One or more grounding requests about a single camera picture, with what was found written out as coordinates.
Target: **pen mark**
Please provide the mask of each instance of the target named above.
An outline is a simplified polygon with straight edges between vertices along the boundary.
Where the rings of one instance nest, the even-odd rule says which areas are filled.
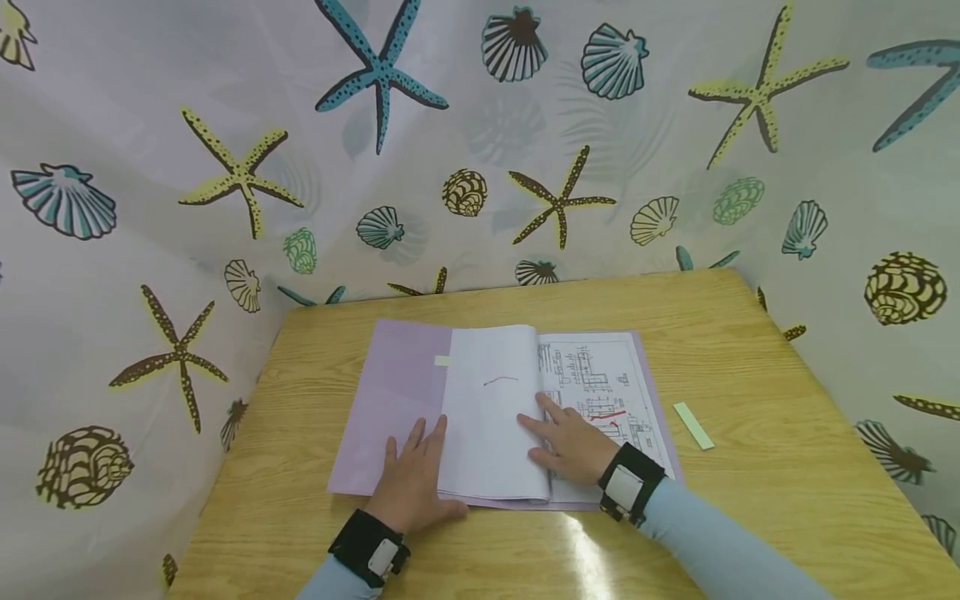
[[[514,381],[519,381],[519,379],[517,379],[516,377],[502,376],[502,377],[497,377],[496,379],[491,379],[490,381],[488,381],[487,383],[485,383],[484,386],[486,387],[487,384],[493,383],[494,381],[498,381],[498,380],[500,380],[500,379],[513,379]]]

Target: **red marking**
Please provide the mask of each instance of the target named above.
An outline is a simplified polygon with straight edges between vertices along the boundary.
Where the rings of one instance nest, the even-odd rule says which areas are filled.
[[[599,415],[597,417],[590,417],[590,420],[601,420],[601,419],[612,419],[613,417],[619,417],[620,415],[626,415],[627,411],[620,411],[618,413],[610,413],[609,415]]]

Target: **fabric backdrop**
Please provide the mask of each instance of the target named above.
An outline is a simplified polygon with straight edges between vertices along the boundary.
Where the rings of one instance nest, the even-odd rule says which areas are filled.
[[[0,0],[0,57],[0,597],[158,597],[298,304],[717,265],[957,556],[960,4]]]

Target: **left hand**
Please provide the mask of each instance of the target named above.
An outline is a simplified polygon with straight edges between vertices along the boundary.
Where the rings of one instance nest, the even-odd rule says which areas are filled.
[[[399,457],[396,440],[387,440],[383,475],[364,509],[401,535],[425,529],[434,523],[467,515],[467,505],[437,497],[440,456],[444,451],[446,415],[440,415],[426,438],[426,419],[417,419]]]

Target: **paper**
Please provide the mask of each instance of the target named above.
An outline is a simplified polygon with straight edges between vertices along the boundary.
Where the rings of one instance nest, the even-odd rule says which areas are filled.
[[[438,489],[548,500],[547,474],[527,458],[540,441],[516,422],[517,413],[537,413],[537,331],[529,325],[454,329],[449,356]]]
[[[542,334],[539,367],[543,389],[555,402],[572,407],[618,444],[641,449],[676,478],[632,334]],[[553,477],[554,501],[599,501],[600,496],[599,489]]]
[[[709,450],[714,447],[713,440],[707,435],[707,432],[700,425],[697,418],[693,416],[693,412],[690,410],[690,407],[686,405],[686,402],[674,404],[673,408],[677,411],[677,414],[680,415],[680,420],[682,420],[686,428],[689,429],[690,435],[692,435],[693,439],[700,445],[701,450]]]

